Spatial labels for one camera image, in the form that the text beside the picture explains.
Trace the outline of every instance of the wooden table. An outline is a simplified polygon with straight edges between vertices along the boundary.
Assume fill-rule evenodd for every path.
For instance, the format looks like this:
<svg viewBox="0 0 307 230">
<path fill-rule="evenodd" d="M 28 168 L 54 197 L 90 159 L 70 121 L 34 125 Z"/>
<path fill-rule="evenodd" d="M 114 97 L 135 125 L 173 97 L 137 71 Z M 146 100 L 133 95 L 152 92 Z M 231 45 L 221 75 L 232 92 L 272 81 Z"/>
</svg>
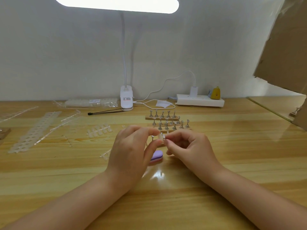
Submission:
<svg viewBox="0 0 307 230">
<path fill-rule="evenodd" d="M 297 107 L 302 106 L 306 96 L 276 96 L 276 97 L 249 97 L 252 101 L 263 106 L 267 110 L 293 121 L 294 117 L 289 114 L 294 112 Z"/>
<path fill-rule="evenodd" d="M 105 170 L 99 155 L 110 149 L 116 133 L 130 124 L 151 125 L 146 107 L 109 115 L 82 110 L 77 132 L 61 127 L 28 152 L 7 154 L 51 102 L 1 102 L 1 112 L 39 108 L 0 123 L 12 132 L 0 146 L 0 227 L 74 189 Z M 54 122 L 74 113 L 63 110 Z M 224 108 L 178 106 L 176 113 L 205 132 L 220 162 L 230 170 L 307 206 L 307 132 L 250 100 L 226 99 Z M 113 133 L 89 139 L 91 126 L 109 123 Z M 255 229 L 236 208 L 202 183 L 178 159 L 164 155 L 149 166 L 138 185 L 89 229 Z"/>
</svg>

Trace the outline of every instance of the white power strip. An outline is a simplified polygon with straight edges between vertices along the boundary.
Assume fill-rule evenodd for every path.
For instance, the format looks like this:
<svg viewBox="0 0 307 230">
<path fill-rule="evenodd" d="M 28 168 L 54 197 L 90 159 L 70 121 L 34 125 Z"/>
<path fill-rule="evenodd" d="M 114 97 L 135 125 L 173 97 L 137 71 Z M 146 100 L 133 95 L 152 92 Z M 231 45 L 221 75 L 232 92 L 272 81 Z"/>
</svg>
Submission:
<svg viewBox="0 0 307 230">
<path fill-rule="evenodd" d="M 197 95 L 196 97 L 191 97 L 189 94 L 177 94 L 177 105 L 188 105 L 188 106 L 213 106 L 213 107 L 223 107 L 224 100 L 211 99 L 208 96 Z"/>
</svg>

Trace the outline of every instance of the hand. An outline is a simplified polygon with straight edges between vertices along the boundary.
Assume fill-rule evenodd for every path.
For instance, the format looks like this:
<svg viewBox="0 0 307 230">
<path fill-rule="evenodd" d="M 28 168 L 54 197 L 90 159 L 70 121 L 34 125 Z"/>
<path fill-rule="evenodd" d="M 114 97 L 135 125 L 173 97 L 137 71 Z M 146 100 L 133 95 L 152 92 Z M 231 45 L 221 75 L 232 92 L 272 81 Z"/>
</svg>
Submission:
<svg viewBox="0 0 307 230">
<path fill-rule="evenodd" d="M 105 170 L 116 190 L 126 193 L 142 178 L 153 153 L 162 143 L 162 140 L 156 139 L 145 149 L 146 141 L 148 136 L 159 133 L 153 127 L 133 125 L 117 134 Z"/>
<path fill-rule="evenodd" d="M 214 155 L 208 137 L 191 130 L 177 130 L 165 136 L 167 155 L 179 158 L 198 178 L 208 183 L 223 166 Z"/>
</svg>

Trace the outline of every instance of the person's left hand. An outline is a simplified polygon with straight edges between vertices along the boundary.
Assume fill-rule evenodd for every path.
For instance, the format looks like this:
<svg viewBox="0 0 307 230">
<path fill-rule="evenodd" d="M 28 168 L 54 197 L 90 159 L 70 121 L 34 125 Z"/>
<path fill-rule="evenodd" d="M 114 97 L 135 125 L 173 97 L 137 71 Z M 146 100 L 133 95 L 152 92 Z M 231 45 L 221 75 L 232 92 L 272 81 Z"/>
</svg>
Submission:
<svg viewBox="0 0 307 230">
<path fill-rule="evenodd" d="M 142 178 L 153 153 L 162 143 L 156 139 L 144 150 L 146 141 L 148 136 L 159 133 L 153 127 L 132 125 L 117 134 L 104 172 L 115 189 L 126 193 Z"/>
</svg>

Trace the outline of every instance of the person's left arm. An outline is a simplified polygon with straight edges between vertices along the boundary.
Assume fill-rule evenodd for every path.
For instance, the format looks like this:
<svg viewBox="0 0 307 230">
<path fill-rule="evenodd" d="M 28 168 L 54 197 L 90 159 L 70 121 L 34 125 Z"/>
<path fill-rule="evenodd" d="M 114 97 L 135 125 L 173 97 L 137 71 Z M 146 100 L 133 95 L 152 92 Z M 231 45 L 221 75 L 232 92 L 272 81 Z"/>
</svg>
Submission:
<svg viewBox="0 0 307 230">
<path fill-rule="evenodd" d="M 143 176 L 161 144 L 148 136 L 159 130 L 130 126 L 120 131 L 110 153 L 107 169 L 69 193 L 7 225 L 3 230 L 82 230 L 128 192 Z"/>
</svg>

